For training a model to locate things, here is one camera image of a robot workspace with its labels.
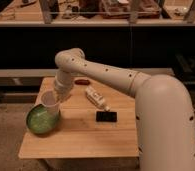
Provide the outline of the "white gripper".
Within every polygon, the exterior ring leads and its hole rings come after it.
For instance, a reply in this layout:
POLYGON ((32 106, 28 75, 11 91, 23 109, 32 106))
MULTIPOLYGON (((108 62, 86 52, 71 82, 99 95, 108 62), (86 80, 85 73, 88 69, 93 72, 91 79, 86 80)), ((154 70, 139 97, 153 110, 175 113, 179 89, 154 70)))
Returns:
POLYGON ((71 82, 60 82, 58 79, 55 79, 53 85, 54 97, 60 102, 65 101, 70 96, 70 91, 72 90, 71 82))

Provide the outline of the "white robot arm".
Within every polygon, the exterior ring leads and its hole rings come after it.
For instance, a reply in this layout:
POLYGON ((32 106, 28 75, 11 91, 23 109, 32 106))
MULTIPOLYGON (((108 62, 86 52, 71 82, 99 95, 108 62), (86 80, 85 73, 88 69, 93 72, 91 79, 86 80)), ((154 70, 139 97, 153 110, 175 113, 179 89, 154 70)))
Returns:
POLYGON ((57 53, 55 63, 54 86, 62 96, 79 73, 135 99, 141 171, 195 171, 195 114, 181 81, 90 62, 79 48, 57 53))

